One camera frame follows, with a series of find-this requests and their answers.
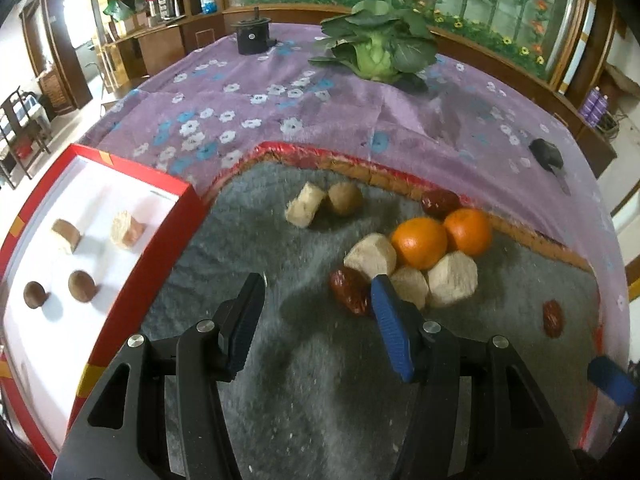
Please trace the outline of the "small black device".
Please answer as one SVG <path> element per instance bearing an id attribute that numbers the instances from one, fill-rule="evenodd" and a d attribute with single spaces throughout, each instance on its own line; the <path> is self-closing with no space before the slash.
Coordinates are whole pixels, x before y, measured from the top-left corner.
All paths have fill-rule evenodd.
<path id="1" fill-rule="evenodd" d="M 529 151 L 544 170 L 553 172 L 564 168 L 564 160 L 559 149 L 551 142 L 537 138 L 529 143 Z"/>

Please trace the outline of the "red date front left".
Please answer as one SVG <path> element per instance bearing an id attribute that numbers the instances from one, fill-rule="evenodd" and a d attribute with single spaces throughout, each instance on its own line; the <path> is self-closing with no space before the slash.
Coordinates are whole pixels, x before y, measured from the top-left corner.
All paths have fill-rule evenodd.
<path id="1" fill-rule="evenodd" d="M 356 315 L 369 315 L 370 285 L 357 270 L 341 266 L 330 274 L 329 283 L 335 299 Z"/>

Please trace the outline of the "grey felt mat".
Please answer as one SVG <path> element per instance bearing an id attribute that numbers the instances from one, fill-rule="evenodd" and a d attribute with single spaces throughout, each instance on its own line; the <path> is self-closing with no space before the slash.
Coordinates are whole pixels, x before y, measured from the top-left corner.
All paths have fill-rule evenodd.
<path id="1" fill-rule="evenodd" d="M 332 171 L 261 162 L 234 177 L 184 250 L 142 324 L 151 339 L 182 334 L 233 298 L 248 274 L 266 299 L 245 367 L 219 388 L 224 420 L 247 479 L 385 479 L 392 472 L 416 389 L 390 366 L 378 326 L 332 295 L 329 276 L 371 233 L 420 216 L 414 200 L 364 186 L 350 218 L 322 209 L 307 229 L 285 220 L 306 182 L 328 188 Z M 594 277 L 496 234 L 477 260 L 475 294 L 432 318 L 475 340 L 506 336 L 576 442 L 590 387 L 599 295 Z M 542 306 L 556 300 L 564 330 L 549 338 Z"/>

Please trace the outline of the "beige chunk front middle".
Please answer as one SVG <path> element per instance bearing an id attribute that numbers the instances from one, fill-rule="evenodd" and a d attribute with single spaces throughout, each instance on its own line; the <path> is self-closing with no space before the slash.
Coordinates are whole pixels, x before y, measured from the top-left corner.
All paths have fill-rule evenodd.
<path id="1" fill-rule="evenodd" d="M 421 271 L 403 266 L 390 276 L 390 281 L 402 300 L 411 302 L 419 310 L 425 309 L 430 288 Z"/>

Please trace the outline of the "red date behind oranges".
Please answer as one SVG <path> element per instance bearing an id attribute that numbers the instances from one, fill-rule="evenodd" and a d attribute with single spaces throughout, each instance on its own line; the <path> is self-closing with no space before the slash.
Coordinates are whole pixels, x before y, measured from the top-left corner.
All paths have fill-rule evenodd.
<path id="1" fill-rule="evenodd" d="M 421 205 L 424 214 L 437 220 L 445 220 L 462 207 L 459 196 L 443 188 L 426 191 L 421 198 Z"/>

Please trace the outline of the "beige chunk near kiwi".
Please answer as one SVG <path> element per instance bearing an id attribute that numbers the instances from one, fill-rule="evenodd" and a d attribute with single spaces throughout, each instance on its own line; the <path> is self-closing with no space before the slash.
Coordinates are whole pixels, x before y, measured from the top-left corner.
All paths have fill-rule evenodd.
<path id="1" fill-rule="evenodd" d="M 326 191 L 306 182 L 299 194 L 286 206 L 285 220 L 298 228 L 308 228 L 325 198 Z"/>

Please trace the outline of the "brown kiwi by chunk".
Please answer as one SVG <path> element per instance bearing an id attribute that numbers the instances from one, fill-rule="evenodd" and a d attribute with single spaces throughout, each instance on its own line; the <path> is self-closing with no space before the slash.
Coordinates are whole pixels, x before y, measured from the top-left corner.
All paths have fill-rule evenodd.
<path id="1" fill-rule="evenodd" d="M 329 207 L 334 214 L 350 217 L 360 211 L 363 206 L 363 195 L 360 188 L 352 182 L 338 182 L 328 191 Z"/>

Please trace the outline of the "orange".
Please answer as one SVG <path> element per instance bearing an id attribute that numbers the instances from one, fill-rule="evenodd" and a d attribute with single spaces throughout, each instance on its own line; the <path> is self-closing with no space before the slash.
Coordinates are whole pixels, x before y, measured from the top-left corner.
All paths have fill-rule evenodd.
<path id="1" fill-rule="evenodd" d="M 430 270 L 446 255 L 448 236 L 437 220 L 416 217 L 402 222 L 390 236 L 399 260 L 419 271 Z"/>
<path id="2" fill-rule="evenodd" d="M 476 258 L 491 246 L 492 226 L 484 211 L 460 208 L 448 214 L 442 225 L 447 232 L 448 252 L 463 252 Z"/>

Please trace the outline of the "purple bottles pair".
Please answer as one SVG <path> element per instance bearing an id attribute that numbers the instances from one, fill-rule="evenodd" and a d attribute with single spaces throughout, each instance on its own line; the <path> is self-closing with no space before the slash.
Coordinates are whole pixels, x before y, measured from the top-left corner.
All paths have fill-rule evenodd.
<path id="1" fill-rule="evenodd" d="M 579 110 L 579 115 L 594 128 L 608 110 L 608 96 L 599 87 L 592 88 Z"/>

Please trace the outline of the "rear orange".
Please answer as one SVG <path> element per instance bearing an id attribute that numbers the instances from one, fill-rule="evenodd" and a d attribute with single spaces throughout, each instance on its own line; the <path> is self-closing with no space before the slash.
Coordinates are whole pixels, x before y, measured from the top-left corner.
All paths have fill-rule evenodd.
<path id="1" fill-rule="evenodd" d="M 484 211 L 460 208 L 448 214 L 442 225 L 447 232 L 448 252 L 463 252 L 476 258 L 491 246 L 492 226 Z"/>

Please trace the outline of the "brown kiwi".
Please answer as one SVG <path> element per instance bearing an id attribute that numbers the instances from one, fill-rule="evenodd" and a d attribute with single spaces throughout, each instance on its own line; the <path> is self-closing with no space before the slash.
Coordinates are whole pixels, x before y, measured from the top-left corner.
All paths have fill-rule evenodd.
<path id="1" fill-rule="evenodd" d="M 328 191 L 329 207 L 334 214 L 350 217 L 360 211 L 363 206 L 363 195 L 360 188 L 352 182 L 338 182 Z"/>
<path id="2" fill-rule="evenodd" d="M 36 282 L 28 282 L 23 289 L 23 299 L 29 309 L 41 308 L 47 301 L 49 293 L 44 287 Z"/>

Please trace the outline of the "beige sugarcane chunk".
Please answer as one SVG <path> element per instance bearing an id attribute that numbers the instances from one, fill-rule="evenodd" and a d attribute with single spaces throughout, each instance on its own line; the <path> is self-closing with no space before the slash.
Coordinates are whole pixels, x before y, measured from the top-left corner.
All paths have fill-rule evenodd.
<path id="1" fill-rule="evenodd" d="M 138 221 L 130 212 L 122 211 L 116 214 L 111 227 L 111 239 L 121 248 L 131 248 L 137 244 L 145 231 L 145 225 Z"/>
<path id="2" fill-rule="evenodd" d="M 79 245 L 82 235 L 81 232 L 64 219 L 56 219 L 51 226 L 52 240 L 60 246 L 64 252 L 73 254 Z"/>

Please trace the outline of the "red date far right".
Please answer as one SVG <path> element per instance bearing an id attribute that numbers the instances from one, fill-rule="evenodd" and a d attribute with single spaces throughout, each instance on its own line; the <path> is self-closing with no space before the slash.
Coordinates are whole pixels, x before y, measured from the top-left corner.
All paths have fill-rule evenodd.
<path id="1" fill-rule="evenodd" d="M 560 304 L 551 299 L 542 306 L 542 325 L 544 332 L 551 339 L 559 338 L 564 330 L 564 313 Z"/>

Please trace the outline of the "brown kiwi fruit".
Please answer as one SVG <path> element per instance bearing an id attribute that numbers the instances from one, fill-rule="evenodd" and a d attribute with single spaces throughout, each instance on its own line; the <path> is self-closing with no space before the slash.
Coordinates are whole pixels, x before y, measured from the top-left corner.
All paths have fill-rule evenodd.
<path id="1" fill-rule="evenodd" d="M 67 286 L 72 297 L 83 304 L 93 300 L 99 289 L 91 275 L 83 270 L 72 272 L 68 277 Z"/>

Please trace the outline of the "beige chunk of orange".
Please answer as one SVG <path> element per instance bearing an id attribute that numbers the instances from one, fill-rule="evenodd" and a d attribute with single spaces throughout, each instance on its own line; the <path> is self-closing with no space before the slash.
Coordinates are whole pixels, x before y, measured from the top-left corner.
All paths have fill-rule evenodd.
<path id="1" fill-rule="evenodd" d="M 358 271 L 368 282 L 378 275 L 392 275 L 397 254 L 390 240 L 381 233 L 371 233 L 352 246 L 343 260 L 346 268 Z"/>
<path id="2" fill-rule="evenodd" d="M 464 252 L 450 252 L 427 271 L 430 305 L 446 308 L 474 295 L 478 285 L 475 261 Z"/>

